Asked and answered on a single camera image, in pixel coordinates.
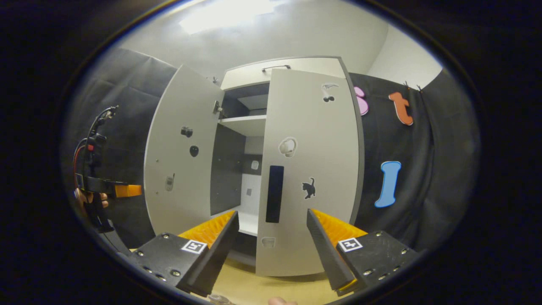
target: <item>red cable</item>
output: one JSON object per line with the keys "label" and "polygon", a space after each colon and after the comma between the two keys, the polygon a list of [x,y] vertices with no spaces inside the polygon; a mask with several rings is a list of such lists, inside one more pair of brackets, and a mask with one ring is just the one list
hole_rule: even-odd
{"label": "red cable", "polygon": [[75,179],[75,187],[78,187],[77,185],[77,177],[75,176],[75,172],[76,172],[76,169],[77,169],[77,156],[79,154],[79,151],[81,150],[81,148],[84,148],[86,145],[83,145],[79,148],[77,148],[77,152],[75,153],[75,158],[73,160],[73,178]]}

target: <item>black curtain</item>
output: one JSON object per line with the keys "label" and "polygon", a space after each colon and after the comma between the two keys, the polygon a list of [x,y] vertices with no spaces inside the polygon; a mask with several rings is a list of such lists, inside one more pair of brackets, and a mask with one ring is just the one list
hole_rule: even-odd
{"label": "black curtain", "polygon": [[[417,251],[434,249],[461,220],[474,184],[479,139],[470,101],[446,71],[421,92],[367,75],[350,77],[369,105],[362,116],[365,173],[355,225],[384,230]],[[408,100],[412,125],[399,121],[389,99],[395,92]],[[396,201],[378,208],[386,161],[401,163]]]}
{"label": "black curtain", "polygon": [[[419,91],[396,82],[350,73],[352,83],[365,93],[369,111],[362,116],[365,144],[365,172],[362,199],[355,225],[372,232],[384,230],[413,246],[419,238],[420,215],[427,193],[433,159],[433,140],[427,112]],[[397,117],[389,95],[401,93],[408,100],[412,125]],[[395,203],[375,207],[380,198],[384,173],[382,163],[399,161]]]}
{"label": "black curtain", "polygon": [[[100,178],[143,185],[147,135],[160,97],[177,69],[148,55],[111,49],[87,73],[66,112],[61,143],[61,167],[67,191],[75,188],[72,154],[88,134],[94,118],[105,108],[119,105],[117,114],[99,127],[107,137]],[[128,248],[154,237],[144,195],[108,199],[108,218]]]}

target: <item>blue letter i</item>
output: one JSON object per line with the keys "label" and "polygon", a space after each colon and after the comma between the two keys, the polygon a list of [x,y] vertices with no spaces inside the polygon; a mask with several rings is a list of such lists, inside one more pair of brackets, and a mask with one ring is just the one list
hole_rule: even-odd
{"label": "blue letter i", "polygon": [[380,167],[384,172],[384,182],[382,183],[382,193],[375,202],[376,207],[391,206],[395,202],[395,185],[397,184],[397,174],[401,169],[401,163],[398,161],[387,161]]}

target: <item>floor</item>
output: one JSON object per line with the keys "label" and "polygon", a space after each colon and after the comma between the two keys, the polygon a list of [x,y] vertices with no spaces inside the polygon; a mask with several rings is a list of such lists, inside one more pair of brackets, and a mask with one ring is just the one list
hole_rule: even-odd
{"label": "floor", "polygon": [[331,290],[325,274],[259,277],[254,274],[254,267],[231,259],[222,266],[212,292],[228,298],[235,305],[267,305],[267,300],[274,296],[298,304],[325,304],[350,295],[338,297]]}

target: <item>ceiling light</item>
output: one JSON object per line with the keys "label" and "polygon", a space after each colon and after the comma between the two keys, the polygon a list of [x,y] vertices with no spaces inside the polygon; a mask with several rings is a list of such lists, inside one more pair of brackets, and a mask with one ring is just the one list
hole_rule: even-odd
{"label": "ceiling light", "polygon": [[209,4],[179,22],[188,34],[231,27],[251,21],[255,16],[273,12],[269,0],[219,0]]}

